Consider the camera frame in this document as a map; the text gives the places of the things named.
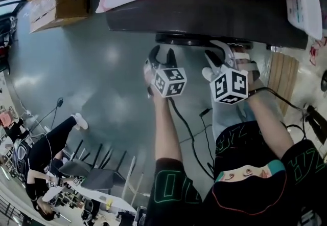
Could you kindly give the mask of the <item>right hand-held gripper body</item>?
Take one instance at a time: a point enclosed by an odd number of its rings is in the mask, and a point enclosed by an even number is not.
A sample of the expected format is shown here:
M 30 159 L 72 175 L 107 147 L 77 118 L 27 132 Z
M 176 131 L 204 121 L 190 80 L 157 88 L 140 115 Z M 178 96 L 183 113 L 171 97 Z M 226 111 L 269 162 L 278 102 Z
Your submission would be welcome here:
M 226 65 L 213 70 L 202 69 L 203 77 L 209 82 L 214 102 L 233 105 L 248 98 L 248 72 L 235 70 Z

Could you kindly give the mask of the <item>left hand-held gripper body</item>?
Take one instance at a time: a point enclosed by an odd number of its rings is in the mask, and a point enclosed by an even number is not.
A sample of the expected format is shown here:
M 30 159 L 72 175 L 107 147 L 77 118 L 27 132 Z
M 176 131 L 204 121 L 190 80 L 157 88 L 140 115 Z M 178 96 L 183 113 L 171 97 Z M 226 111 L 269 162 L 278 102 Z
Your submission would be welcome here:
M 157 91 L 163 98 L 179 96 L 187 83 L 184 68 L 159 63 L 154 65 L 149 59 L 145 61 L 145 74 L 151 73 L 148 95 Z

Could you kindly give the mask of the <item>person's left forearm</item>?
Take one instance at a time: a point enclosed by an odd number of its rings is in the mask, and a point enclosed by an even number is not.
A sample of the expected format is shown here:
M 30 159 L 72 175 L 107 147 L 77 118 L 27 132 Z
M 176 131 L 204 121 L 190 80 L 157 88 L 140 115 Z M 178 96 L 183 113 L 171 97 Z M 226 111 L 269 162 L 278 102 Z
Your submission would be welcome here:
M 155 159 L 174 159 L 182 162 L 182 153 L 175 124 L 166 98 L 153 95 L 155 107 Z

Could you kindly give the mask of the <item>person's right forearm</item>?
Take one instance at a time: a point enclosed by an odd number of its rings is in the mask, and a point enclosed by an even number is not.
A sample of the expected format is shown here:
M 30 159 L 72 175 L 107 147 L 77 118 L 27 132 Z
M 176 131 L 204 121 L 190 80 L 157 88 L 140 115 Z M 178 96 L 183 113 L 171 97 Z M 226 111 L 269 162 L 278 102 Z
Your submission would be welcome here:
M 272 109 L 274 100 L 266 91 L 260 91 L 250 96 L 247 102 L 254 113 L 265 143 L 281 159 L 294 142 L 287 128 Z

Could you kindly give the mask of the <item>person's white sandal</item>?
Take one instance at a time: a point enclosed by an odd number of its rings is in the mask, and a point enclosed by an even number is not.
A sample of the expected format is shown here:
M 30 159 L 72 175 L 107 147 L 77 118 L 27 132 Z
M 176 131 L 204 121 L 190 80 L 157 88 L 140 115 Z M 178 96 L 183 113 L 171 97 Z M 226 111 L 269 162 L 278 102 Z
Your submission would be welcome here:
M 258 65 L 250 58 L 248 50 L 241 46 L 231 48 L 233 58 L 235 60 L 235 67 L 238 71 L 247 71 L 248 83 L 253 85 L 260 77 Z

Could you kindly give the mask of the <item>wooden slat panel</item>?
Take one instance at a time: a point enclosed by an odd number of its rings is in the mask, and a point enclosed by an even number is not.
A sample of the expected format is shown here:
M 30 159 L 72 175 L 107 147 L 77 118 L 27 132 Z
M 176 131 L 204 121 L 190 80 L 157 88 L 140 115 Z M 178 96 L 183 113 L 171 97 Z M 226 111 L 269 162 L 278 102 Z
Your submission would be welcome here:
M 268 87 L 290 101 L 297 78 L 299 62 L 282 53 L 272 53 Z

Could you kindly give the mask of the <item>red printed plastic bag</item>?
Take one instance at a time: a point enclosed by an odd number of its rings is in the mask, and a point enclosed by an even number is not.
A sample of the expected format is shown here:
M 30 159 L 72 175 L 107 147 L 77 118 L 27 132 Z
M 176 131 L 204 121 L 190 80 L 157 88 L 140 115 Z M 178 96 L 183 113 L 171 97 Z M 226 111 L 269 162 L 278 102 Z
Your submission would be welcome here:
M 312 43 L 309 50 L 309 62 L 311 65 L 318 65 L 318 60 L 322 58 L 319 54 L 327 54 L 327 36 L 324 36 L 321 40 L 315 40 Z

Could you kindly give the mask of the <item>white plastic box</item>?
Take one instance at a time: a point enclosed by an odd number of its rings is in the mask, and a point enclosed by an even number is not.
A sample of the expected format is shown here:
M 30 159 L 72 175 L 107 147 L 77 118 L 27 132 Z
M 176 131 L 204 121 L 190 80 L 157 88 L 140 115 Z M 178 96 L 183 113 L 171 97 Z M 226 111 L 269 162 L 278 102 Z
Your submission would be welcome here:
M 319 0 L 286 0 L 288 21 L 308 36 L 322 39 L 322 16 Z

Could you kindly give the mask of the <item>person's black printed t-shirt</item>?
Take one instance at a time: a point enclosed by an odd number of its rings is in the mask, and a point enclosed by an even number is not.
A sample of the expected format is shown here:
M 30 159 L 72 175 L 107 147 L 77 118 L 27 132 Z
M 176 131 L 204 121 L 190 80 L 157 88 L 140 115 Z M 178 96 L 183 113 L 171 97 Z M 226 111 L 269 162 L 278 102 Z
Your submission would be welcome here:
M 302 208 L 327 226 L 327 166 L 319 152 L 302 140 L 278 158 L 250 121 L 218 136 L 205 198 L 182 162 L 159 159 L 145 226 L 297 226 Z

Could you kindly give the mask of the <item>gray chair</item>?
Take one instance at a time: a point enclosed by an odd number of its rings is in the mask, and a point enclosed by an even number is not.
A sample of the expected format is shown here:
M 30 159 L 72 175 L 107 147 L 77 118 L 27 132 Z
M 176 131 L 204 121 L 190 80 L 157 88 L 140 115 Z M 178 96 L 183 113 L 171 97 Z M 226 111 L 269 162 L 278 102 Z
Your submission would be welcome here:
M 119 173 L 119 169 L 126 153 L 127 151 L 124 151 L 115 169 L 106 169 L 107 164 L 112 158 L 113 149 L 108 151 L 99 167 L 91 169 L 88 176 L 81 183 L 81 187 L 89 190 L 104 191 L 111 190 L 113 186 L 124 186 L 126 179 Z
M 86 159 L 90 156 L 90 153 L 83 148 L 81 154 L 77 156 L 83 140 L 78 144 L 77 149 L 72 153 L 70 159 L 59 168 L 59 172 L 65 177 L 68 176 L 87 176 L 91 171 L 91 164 L 86 162 Z

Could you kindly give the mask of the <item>white table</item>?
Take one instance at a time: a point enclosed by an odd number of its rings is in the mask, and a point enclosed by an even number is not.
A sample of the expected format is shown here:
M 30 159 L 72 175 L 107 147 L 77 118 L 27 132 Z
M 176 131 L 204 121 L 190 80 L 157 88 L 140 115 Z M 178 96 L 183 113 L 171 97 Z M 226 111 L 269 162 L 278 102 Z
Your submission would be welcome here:
M 81 195 L 83 195 L 86 198 L 89 199 L 94 199 L 98 202 L 101 202 L 103 204 L 108 204 L 111 203 L 112 207 L 121 209 L 121 210 L 125 210 L 125 211 L 129 211 L 129 212 L 136 212 L 136 209 L 134 209 L 129 203 L 127 203 L 125 200 L 123 200 L 120 197 L 116 197 L 113 195 L 109 195 L 106 193 L 102 193 L 96 190 L 89 190 L 87 188 L 83 188 L 81 187 L 80 184 L 75 184 L 74 182 L 68 182 L 68 184 L 78 193 L 80 193 Z

